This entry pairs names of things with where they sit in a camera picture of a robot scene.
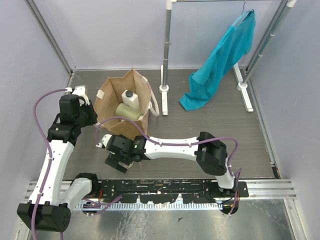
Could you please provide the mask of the yellow-green round bottle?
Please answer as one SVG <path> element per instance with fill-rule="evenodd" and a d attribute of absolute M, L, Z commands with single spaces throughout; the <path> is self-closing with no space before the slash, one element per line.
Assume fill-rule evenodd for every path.
<path fill-rule="evenodd" d="M 118 117 L 127 118 L 132 121 L 140 121 L 143 118 L 143 115 L 136 109 L 124 104 L 120 103 L 116 108 L 115 114 Z"/>

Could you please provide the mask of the white square bottle black cap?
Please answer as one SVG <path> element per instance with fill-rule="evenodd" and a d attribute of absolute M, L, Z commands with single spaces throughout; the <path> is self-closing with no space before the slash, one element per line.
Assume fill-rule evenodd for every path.
<path fill-rule="evenodd" d="M 139 97 L 136 93 L 134 93 L 133 91 L 131 90 L 125 90 L 122 94 L 121 94 L 121 97 L 122 97 L 122 102 L 139 111 L 140 110 L 140 104 L 139 104 Z"/>

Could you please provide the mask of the beige round bottle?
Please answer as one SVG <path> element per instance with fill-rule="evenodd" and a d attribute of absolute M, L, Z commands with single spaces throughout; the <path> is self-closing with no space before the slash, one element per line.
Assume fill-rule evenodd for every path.
<path fill-rule="evenodd" d="M 131 162 L 130 164 L 126 164 L 126 163 L 124 163 L 124 162 L 119 161 L 118 164 L 119 164 L 120 166 L 124 167 L 125 169 L 129 169 L 129 168 L 132 167 L 133 162 Z"/>

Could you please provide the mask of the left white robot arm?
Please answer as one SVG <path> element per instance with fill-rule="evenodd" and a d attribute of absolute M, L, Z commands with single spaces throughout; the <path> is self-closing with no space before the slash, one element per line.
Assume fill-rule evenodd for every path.
<path fill-rule="evenodd" d="M 69 226 L 71 212 L 85 197 L 100 193 L 98 177 L 94 173 L 79 173 L 64 193 L 63 176 L 82 128 L 97 123 L 91 100 L 84 93 L 63 95 L 47 134 L 43 134 L 47 151 L 45 160 L 28 202 L 18 205 L 17 214 L 31 230 L 63 233 Z"/>

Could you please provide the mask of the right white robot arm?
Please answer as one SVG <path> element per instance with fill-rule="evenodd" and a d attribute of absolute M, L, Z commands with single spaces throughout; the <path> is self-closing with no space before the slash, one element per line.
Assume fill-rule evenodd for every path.
<path fill-rule="evenodd" d="M 138 135 L 131 140 L 123 135 L 106 134 L 100 142 L 102 148 L 109 151 L 105 163 L 124 174 L 134 162 L 142 160 L 190 160 L 196 162 L 204 173 L 216 178 L 223 196 L 231 197 L 237 191 L 236 177 L 230 167 L 231 155 L 221 140 L 221 137 L 201 132 L 198 137 L 186 139 Z"/>

